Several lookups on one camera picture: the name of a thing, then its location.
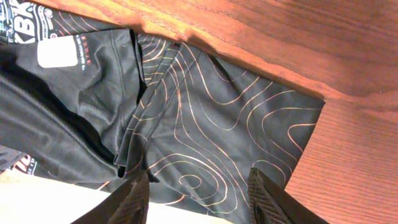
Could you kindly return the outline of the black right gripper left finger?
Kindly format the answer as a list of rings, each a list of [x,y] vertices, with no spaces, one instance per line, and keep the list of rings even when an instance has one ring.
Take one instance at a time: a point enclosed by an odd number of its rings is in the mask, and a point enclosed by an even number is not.
[[[141,170],[73,224],[146,224],[148,209],[149,178]]]

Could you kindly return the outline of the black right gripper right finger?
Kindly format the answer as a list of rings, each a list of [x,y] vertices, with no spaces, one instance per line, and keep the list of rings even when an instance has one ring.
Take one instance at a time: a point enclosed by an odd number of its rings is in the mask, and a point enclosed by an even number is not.
[[[327,224],[257,168],[249,173],[252,224]]]

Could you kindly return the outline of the black printed cycling jersey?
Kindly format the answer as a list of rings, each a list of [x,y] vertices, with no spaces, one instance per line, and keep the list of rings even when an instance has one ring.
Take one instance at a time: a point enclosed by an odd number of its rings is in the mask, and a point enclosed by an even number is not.
[[[251,223],[249,173],[285,190],[324,102],[210,55],[1,1],[1,170]]]

